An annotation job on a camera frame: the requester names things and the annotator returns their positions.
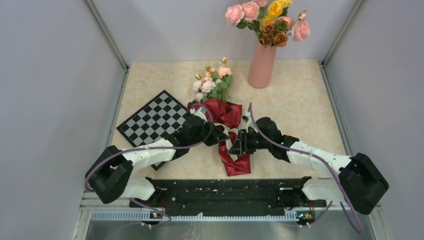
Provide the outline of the red paper flower bouquet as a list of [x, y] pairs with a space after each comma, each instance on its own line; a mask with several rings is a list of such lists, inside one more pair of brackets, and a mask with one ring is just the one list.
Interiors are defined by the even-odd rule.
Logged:
[[[227, 58], [223, 57], [220, 62], [221, 66], [218, 68], [205, 66], [205, 76], [195, 75], [196, 81], [192, 84], [195, 92], [194, 102], [201, 103], [212, 113], [213, 123], [238, 129], [242, 120], [243, 107], [240, 104], [228, 102], [231, 98], [228, 90], [233, 83], [234, 76], [228, 66]], [[236, 141], [236, 138], [234, 133], [230, 133], [229, 139], [232, 143]], [[251, 173], [249, 155], [238, 156], [237, 161], [232, 160], [225, 141], [218, 144], [218, 154], [228, 177]]]

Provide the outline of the cream ribbon with gold lettering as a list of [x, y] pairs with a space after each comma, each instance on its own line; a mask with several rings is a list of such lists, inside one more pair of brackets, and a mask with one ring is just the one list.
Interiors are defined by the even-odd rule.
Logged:
[[[228, 135], [228, 137], [230, 137], [230, 133], [234, 133], [235, 136], [238, 137], [239, 129], [237, 129], [237, 128], [229, 128], [228, 126], [226, 126], [224, 124], [221, 124], [221, 123], [214, 123], [214, 125], [216, 127], [223, 127], [223, 133], [225, 135]], [[233, 143], [232, 143], [231, 139], [228, 139], [228, 140], [225, 141], [225, 146], [226, 146], [226, 149], [227, 149], [227, 153], [231, 157], [231, 159], [233, 161], [237, 161], [238, 160], [238, 156], [235, 155], [235, 154], [231, 154], [230, 153], [230, 148], [233, 146]]]

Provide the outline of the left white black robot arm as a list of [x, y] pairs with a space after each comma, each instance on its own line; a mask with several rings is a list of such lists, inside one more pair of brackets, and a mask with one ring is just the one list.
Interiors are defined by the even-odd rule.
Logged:
[[104, 204], [123, 197], [136, 198], [154, 207], [160, 202], [161, 194], [149, 180], [133, 180], [135, 172], [176, 160], [198, 145], [210, 147], [229, 139], [223, 127], [191, 116], [175, 132], [150, 144], [128, 149], [106, 147], [86, 172], [84, 187], [96, 193]]

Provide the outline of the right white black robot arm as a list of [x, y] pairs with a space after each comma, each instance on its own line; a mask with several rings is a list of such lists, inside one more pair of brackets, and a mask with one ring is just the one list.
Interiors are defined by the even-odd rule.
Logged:
[[364, 153], [342, 155], [313, 147], [296, 137], [282, 134], [269, 117], [253, 121], [244, 115], [242, 120], [247, 128], [238, 131], [229, 154], [252, 155], [257, 150], [268, 150], [277, 160], [306, 166], [328, 176], [305, 177], [301, 181], [299, 189], [293, 192], [293, 200], [299, 206], [307, 206], [315, 200], [334, 201], [368, 215], [390, 188]]

